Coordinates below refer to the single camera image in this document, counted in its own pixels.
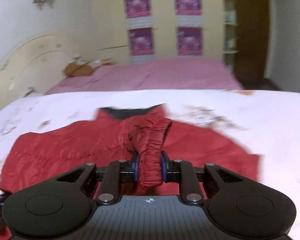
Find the cream wardrobe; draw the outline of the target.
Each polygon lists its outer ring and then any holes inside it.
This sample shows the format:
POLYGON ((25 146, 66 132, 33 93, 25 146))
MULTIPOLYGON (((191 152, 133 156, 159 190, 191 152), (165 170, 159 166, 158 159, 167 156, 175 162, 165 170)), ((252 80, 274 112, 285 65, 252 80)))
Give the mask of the cream wardrobe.
POLYGON ((170 57, 223 59, 223 0, 202 0, 199 16, 176 15, 174 0, 150 0, 150 5, 151 16, 126 19, 124 0, 91 0, 98 56, 120 64, 170 57), (202 28, 202 56, 178 56, 178 27, 202 28), (154 55, 130 55, 128 31, 139 28, 152 28, 154 55))

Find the top right purple poster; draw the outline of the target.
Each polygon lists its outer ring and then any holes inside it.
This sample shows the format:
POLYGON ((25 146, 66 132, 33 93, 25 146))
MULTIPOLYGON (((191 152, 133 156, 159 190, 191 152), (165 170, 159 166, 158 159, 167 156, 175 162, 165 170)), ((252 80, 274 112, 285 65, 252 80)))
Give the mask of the top right purple poster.
POLYGON ((202 0, 174 0, 174 7, 178 16, 202 15, 202 0))

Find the brown wooden door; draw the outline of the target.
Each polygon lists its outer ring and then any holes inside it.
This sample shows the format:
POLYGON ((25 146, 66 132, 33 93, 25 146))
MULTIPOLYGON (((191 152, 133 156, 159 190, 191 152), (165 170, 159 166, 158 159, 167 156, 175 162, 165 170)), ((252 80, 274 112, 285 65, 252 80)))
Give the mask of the brown wooden door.
POLYGON ((270 11, 269 0, 236 0, 234 74, 243 85, 259 83, 266 70, 270 11))

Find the pink checked bed cover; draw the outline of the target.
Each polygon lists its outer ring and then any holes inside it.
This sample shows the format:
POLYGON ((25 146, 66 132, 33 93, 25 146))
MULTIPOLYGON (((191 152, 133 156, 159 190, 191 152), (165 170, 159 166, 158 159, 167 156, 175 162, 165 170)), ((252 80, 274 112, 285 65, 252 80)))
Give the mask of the pink checked bed cover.
POLYGON ((177 57, 102 66, 91 76, 67 77, 45 94, 146 89, 242 90, 243 87, 221 61, 177 57))

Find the top left purple poster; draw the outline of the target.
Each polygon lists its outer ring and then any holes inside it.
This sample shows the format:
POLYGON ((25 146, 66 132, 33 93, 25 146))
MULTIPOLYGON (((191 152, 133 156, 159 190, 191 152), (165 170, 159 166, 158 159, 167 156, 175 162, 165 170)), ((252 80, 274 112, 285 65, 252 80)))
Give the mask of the top left purple poster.
POLYGON ((124 0, 126 19, 151 16, 150 0, 124 0))

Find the purple poster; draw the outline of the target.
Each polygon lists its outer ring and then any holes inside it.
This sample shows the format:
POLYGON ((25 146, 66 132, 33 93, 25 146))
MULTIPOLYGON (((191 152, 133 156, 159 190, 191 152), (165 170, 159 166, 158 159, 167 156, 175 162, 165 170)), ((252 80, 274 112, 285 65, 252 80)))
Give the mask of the purple poster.
POLYGON ((130 29, 128 42, 131 56, 154 55, 152 28, 130 29))
POLYGON ((203 34, 202 28, 178 27, 177 28, 177 53, 178 56, 202 56, 203 34))
POLYGON ((202 0, 174 0, 174 7, 178 16, 202 15, 202 0))
POLYGON ((150 0, 124 0, 126 19, 151 16, 150 0))

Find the red padded jacket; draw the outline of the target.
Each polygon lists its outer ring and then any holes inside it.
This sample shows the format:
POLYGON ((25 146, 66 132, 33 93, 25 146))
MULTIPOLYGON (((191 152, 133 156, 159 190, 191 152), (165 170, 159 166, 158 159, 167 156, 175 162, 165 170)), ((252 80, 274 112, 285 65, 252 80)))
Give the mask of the red padded jacket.
POLYGON ((13 144, 0 175, 0 189, 15 193, 88 162, 107 166, 112 161, 140 156, 136 183, 125 183, 126 195, 171 195, 178 185, 162 181, 160 154, 194 166, 215 163, 252 180, 258 179, 258 155, 247 153, 229 138, 209 129, 165 116, 162 105, 145 113, 116 117, 108 108, 91 121, 77 121, 45 133, 26 133, 13 144))

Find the cream curved headboard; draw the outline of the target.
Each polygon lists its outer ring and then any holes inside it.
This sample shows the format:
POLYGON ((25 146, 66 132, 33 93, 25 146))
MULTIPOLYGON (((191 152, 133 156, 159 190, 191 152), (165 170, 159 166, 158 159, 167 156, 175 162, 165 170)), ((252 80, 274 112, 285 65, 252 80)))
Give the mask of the cream curved headboard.
POLYGON ((0 110, 58 84, 64 79, 63 69, 78 52, 76 40, 59 35, 39 36, 20 46, 0 66, 0 110))

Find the bottom right purple poster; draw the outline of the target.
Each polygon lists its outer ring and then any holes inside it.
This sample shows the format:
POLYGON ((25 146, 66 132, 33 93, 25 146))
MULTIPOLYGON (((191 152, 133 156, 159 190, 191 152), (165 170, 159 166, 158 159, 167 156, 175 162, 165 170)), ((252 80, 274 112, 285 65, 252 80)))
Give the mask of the bottom right purple poster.
POLYGON ((202 28, 178 27, 177 28, 177 53, 178 56, 202 56, 203 34, 202 28))

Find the white floral bed sheet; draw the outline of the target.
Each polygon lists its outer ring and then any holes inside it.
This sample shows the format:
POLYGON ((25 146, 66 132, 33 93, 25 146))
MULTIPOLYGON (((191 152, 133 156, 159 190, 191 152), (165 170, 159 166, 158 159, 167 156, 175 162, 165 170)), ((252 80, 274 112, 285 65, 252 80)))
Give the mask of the white floral bed sheet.
POLYGON ((262 157, 262 183, 289 196, 297 215, 290 230, 300 239, 300 93, 238 90, 72 92, 21 98, 0 111, 0 173, 17 137, 48 132, 98 109, 163 105, 168 118, 213 128, 262 157))

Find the bottom left purple poster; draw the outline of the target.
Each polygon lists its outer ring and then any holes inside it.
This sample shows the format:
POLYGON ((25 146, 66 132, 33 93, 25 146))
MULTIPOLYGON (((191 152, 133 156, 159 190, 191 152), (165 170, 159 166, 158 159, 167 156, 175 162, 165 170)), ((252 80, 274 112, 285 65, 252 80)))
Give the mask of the bottom left purple poster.
POLYGON ((154 55, 152 28, 130 29, 128 42, 131 56, 154 55))

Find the cream corner shelf unit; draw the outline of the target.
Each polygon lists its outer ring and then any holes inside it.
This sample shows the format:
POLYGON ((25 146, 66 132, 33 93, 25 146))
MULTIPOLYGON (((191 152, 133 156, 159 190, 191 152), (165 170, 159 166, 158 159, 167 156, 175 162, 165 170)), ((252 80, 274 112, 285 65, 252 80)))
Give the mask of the cream corner shelf unit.
POLYGON ((234 71, 234 58, 238 53, 237 42, 237 17, 236 17, 236 1, 223 0, 223 62, 226 69, 234 71))

